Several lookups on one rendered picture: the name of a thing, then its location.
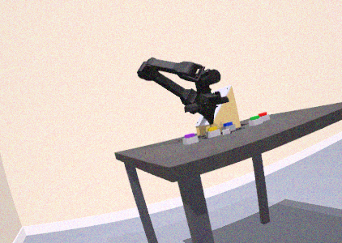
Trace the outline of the blue button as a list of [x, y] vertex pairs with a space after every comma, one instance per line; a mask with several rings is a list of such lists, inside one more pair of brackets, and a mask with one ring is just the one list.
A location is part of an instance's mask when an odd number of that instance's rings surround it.
[[229, 128], [231, 131], [234, 131], [236, 130], [236, 125], [230, 121], [230, 122], [223, 123], [223, 126], [221, 127], [222, 130], [226, 130]]

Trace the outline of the yellow button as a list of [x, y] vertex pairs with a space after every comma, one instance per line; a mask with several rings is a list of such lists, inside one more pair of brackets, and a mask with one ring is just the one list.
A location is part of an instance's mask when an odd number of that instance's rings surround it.
[[213, 138], [213, 137], [216, 137], [218, 135], [221, 135], [220, 129], [217, 129], [217, 126], [210, 127], [209, 129], [207, 129], [205, 134], [206, 134], [207, 138]]

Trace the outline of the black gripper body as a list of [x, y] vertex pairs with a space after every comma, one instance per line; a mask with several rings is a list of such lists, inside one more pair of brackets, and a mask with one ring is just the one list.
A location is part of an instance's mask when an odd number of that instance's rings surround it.
[[[208, 108], [217, 106], [216, 104], [204, 104], [205, 102], [203, 104], [200, 103], [201, 91], [204, 91], [204, 93], [206, 93], [207, 90], [212, 90], [212, 88], [210, 88], [209, 86], [206, 86], [206, 87], [201, 87], [201, 88], [197, 89], [196, 94], [198, 94], [198, 96], [199, 96], [199, 104], [194, 103], [194, 104], [186, 105], [184, 107], [185, 113], [191, 112], [191, 111], [194, 111], [197, 109], [199, 109], [199, 110], [206, 109], [206, 106], [208, 106]], [[227, 102], [229, 102], [229, 98], [227, 96], [222, 96], [221, 100], [218, 100], [218, 104], [223, 104], [223, 103], [227, 103]]]

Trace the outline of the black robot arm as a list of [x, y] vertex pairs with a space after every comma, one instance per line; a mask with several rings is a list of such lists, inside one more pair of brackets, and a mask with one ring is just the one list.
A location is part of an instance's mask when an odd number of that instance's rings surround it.
[[[196, 71], [198, 70], [197, 74]], [[193, 88], [185, 89], [173, 80], [169, 79], [160, 72], [168, 72], [178, 75], [181, 79], [186, 81], [195, 82], [196, 89], [206, 87], [220, 82], [220, 72], [216, 69], [205, 69], [205, 66], [194, 62], [169, 62], [156, 58], [149, 58], [143, 61], [142, 65], [137, 71], [139, 78], [146, 81], [154, 81], [178, 96], [184, 105], [199, 104], [199, 96]], [[160, 71], [160, 72], [159, 72]], [[218, 104], [221, 100], [220, 91], [212, 93], [207, 90], [206, 93], [201, 91], [200, 103], [203, 104]]]

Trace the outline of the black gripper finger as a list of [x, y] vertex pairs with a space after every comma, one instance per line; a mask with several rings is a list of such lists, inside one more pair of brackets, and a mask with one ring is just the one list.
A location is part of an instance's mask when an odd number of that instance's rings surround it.
[[[219, 105], [218, 105], [219, 106]], [[211, 123], [213, 125], [213, 122], [214, 122], [214, 114], [215, 114], [215, 110], [218, 106], [215, 106], [215, 107], [211, 107], [211, 108], [208, 108], [208, 113], [209, 113], [209, 117], [211, 119]]]
[[211, 119], [209, 117], [209, 113], [208, 113], [208, 108], [207, 109], [202, 109], [202, 110], [199, 110], [198, 112], [201, 112], [202, 115], [205, 116], [205, 119], [207, 120], [208, 124], [211, 125]]

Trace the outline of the white block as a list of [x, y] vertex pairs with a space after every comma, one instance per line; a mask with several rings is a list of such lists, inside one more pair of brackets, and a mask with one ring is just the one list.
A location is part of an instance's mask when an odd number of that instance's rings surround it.
[[226, 129], [226, 130], [222, 130], [222, 133], [223, 133], [223, 135], [231, 134], [231, 130], [230, 130], [230, 128]]

